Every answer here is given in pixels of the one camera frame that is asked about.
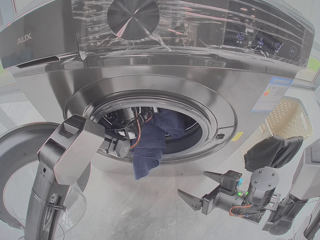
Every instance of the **yellow warning sticker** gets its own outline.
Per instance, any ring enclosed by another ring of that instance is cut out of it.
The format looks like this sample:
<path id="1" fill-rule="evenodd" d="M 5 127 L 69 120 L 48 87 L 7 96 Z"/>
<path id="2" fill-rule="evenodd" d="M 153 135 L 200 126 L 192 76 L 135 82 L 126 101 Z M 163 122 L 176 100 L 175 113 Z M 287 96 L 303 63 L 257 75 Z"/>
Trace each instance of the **yellow warning sticker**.
<path id="1" fill-rule="evenodd" d="M 238 138 L 241 137 L 242 134 L 243 134 L 242 131 L 241 131 L 241 132 L 238 132 L 231 141 L 232 141 L 232 142 L 235 142 Z"/>

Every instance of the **blue towel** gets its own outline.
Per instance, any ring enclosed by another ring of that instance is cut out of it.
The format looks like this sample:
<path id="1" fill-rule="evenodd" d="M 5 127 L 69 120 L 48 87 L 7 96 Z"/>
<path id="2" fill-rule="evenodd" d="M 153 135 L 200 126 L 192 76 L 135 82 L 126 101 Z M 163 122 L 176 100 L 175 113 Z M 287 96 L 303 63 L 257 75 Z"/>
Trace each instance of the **blue towel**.
<path id="1" fill-rule="evenodd" d="M 159 109 L 152 119 L 141 127 L 140 142 L 133 149 L 133 170 L 138 180 L 160 165 L 163 151 L 166 149 L 165 133 L 174 138 L 184 134 L 184 122 L 178 112 L 164 108 Z"/>

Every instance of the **aux logo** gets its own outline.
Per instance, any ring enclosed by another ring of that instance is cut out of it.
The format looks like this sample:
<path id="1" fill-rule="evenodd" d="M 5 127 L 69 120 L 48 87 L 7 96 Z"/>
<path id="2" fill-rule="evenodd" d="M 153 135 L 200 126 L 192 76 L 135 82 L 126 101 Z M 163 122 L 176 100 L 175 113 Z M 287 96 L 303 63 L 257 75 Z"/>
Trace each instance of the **aux logo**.
<path id="1" fill-rule="evenodd" d="M 29 39 L 32 39 L 30 35 L 31 35 L 31 33 L 26 34 L 25 36 L 22 36 L 21 38 L 19 38 L 17 45 L 20 43 L 24 43 L 25 41 L 27 41 Z"/>

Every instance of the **play/pause button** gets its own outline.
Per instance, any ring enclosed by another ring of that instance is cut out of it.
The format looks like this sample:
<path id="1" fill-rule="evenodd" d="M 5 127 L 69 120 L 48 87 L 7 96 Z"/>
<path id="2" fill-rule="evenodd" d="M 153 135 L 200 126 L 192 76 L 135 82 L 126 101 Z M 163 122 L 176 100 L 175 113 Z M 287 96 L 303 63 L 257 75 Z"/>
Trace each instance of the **play/pause button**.
<path id="1" fill-rule="evenodd" d="M 289 50 L 289 54 L 290 54 L 291 57 L 296 56 L 296 54 L 297 54 L 297 48 L 296 48 L 295 46 L 291 46 L 291 47 L 290 47 L 290 50 Z"/>

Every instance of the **laundry basket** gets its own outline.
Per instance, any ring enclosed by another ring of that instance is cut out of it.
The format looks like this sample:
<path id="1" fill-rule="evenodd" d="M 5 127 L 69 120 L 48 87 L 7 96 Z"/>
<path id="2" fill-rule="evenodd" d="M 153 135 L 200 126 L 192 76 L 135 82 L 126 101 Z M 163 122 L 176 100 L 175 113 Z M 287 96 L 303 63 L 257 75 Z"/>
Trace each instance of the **laundry basket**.
<path id="1" fill-rule="evenodd" d="M 256 143 L 273 136 L 273 134 L 290 138 L 302 136 L 304 139 L 313 133 L 311 121 L 301 100 L 284 96 L 268 115 L 266 120 L 240 147 L 241 157 Z"/>

